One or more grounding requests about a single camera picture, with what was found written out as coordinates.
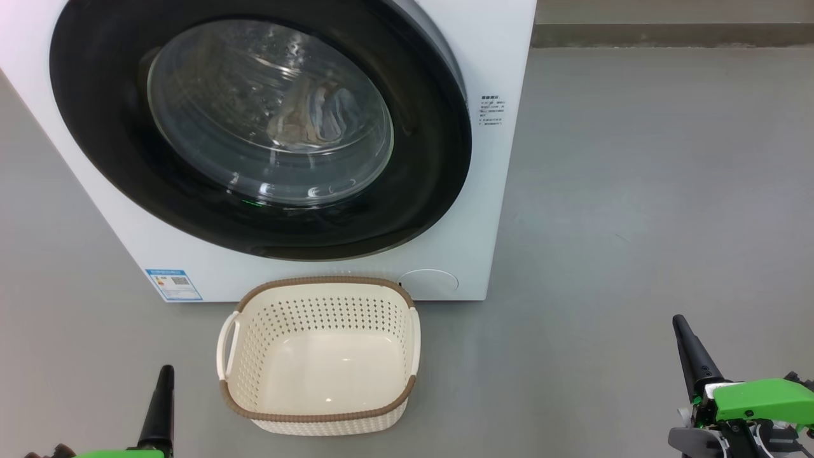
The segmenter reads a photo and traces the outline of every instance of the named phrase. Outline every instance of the baseboard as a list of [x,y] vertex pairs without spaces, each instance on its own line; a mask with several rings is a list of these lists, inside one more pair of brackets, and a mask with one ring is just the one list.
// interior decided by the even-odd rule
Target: baseboard
[[792,47],[814,45],[814,23],[536,24],[535,48]]

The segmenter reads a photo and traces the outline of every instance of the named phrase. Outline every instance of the laundry basket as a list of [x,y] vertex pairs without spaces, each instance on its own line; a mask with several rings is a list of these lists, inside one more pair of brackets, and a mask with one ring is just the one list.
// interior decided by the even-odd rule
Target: laundry basket
[[254,288],[223,323],[217,375],[229,407],[262,429],[362,434],[404,413],[420,353],[418,312],[398,284],[281,280]]

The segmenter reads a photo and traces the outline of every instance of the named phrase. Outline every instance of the concrete floor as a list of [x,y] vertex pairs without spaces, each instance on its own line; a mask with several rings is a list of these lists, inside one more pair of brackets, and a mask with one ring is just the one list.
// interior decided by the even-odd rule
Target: concrete floor
[[231,305],[164,304],[0,83],[0,443],[133,445],[177,370],[179,456],[677,456],[670,318],[725,376],[814,377],[814,51],[540,50],[490,293],[424,303],[402,420],[266,433],[221,399]]

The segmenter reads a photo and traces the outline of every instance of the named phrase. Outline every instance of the white washing machine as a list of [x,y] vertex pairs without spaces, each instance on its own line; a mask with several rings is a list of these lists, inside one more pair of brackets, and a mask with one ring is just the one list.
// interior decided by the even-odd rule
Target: white washing machine
[[535,5],[5,0],[0,68],[167,301],[482,300]]

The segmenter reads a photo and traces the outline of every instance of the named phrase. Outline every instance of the basket handle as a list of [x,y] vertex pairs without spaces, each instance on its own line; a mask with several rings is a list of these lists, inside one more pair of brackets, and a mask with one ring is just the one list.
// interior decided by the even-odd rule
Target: basket handle
[[413,370],[411,375],[418,375],[418,360],[421,358],[421,322],[418,321],[418,311],[415,307],[409,309],[413,321]]
[[[220,380],[226,380],[229,374],[232,372],[232,362],[234,361],[234,349],[238,343],[238,332],[240,331],[240,322],[235,322],[235,320],[240,315],[240,312],[235,310],[232,312],[232,315],[229,315],[226,318],[226,321],[223,322],[223,327],[221,328],[221,334],[217,337],[217,352],[215,353],[215,365],[217,366],[217,378]],[[234,324],[234,335],[232,336],[232,348],[229,350],[229,362],[226,363],[226,369],[223,368],[223,361],[225,359],[226,353],[226,336],[229,335],[229,330],[232,328],[232,324]]]

